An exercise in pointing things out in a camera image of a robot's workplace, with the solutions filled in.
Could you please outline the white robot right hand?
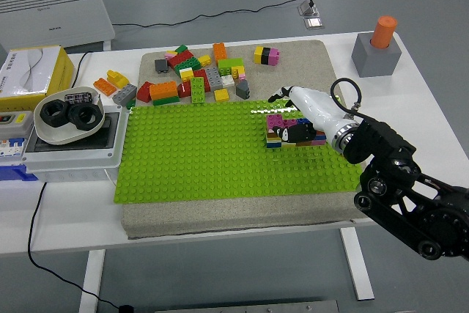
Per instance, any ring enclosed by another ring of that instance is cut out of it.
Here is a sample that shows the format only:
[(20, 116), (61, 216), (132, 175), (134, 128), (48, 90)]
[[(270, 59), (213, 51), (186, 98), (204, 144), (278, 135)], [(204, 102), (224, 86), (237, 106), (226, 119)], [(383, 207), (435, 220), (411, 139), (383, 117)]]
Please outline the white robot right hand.
[(332, 148), (343, 153), (359, 124), (353, 119), (346, 119), (345, 113), (329, 94), (299, 86), (284, 86), (267, 101), (273, 103), (283, 97), (289, 98), (286, 106), (293, 105), (315, 130), (325, 133), (327, 143)]

